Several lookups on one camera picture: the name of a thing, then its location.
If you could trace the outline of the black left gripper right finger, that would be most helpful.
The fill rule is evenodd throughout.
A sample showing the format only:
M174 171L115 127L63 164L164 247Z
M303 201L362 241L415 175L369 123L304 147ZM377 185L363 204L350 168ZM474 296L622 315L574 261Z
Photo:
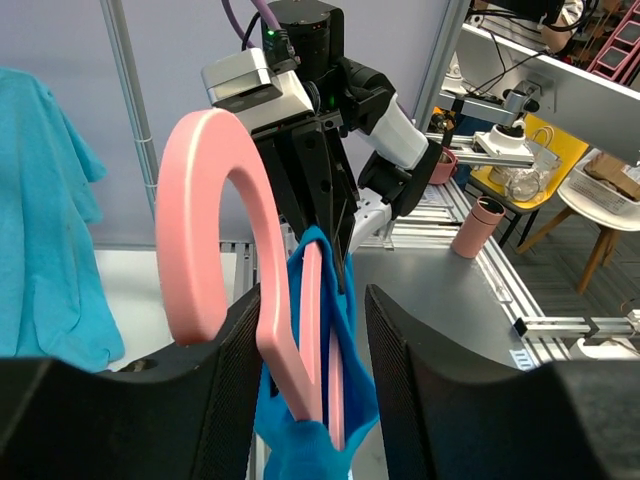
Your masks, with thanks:
M393 479L635 479L639 365L522 371L407 313L376 285L365 317Z

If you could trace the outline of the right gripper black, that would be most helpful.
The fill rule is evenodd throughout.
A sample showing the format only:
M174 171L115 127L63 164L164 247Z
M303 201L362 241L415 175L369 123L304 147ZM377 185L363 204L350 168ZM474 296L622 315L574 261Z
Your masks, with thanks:
M355 227L358 193L339 132L338 113L318 114L311 94L293 70L249 72L256 105L249 109L249 133L268 174L279 213L294 231L319 227L331 244L338 289L346 290L346 257ZM283 130L303 120L322 120Z

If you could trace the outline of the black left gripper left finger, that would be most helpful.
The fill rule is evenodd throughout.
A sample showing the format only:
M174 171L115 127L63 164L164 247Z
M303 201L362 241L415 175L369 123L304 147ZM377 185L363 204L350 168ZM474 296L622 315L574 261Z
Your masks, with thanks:
M1 363L5 479L241 479L261 359L260 293L210 342L171 344L118 372L53 358Z

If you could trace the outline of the dark blue t shirt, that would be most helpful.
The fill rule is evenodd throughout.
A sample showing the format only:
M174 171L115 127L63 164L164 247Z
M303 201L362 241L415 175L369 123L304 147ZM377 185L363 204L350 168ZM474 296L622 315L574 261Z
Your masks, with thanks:
M287 261L293 336L299 338L300 305L305 248L317 245L322 251L320 290L323 420L294 420L282 395L271 394L268 367L263 367L258 394L255 430L271 452L265 479L347 479L356 451L379 421L376 388L356 348L357 302L353 263L345 257L344 290L339 290L331 242L317 226L308 228ZM336 449L327 424L333 418L329 408L330 333L341 348L344 446Z

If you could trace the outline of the pink plastic hanger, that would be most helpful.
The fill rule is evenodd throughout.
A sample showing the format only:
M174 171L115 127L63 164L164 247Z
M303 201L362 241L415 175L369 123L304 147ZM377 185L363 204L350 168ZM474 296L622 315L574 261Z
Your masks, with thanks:
M166 144L156 188L155 235L160 286L174 340L210 341L227 312L219 243L220 202L231 181L249 215L261 274L258 350L292 416L323 420L320 290L322 252L305 248L299 338L291 327L285 248L277 208L260 155L242 123L228 111L189 113ZM344 446L342 358L330 335L330 438Z

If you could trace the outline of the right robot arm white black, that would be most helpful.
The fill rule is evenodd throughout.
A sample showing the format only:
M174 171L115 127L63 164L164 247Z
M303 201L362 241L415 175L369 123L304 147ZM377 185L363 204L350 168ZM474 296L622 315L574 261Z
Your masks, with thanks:
M323 1L258 1L267 65L281 97L247 123L276 205L296 236L319 227L338 284L346 257L418 204L443 148L405 115L381 72L344 53L343 11Z

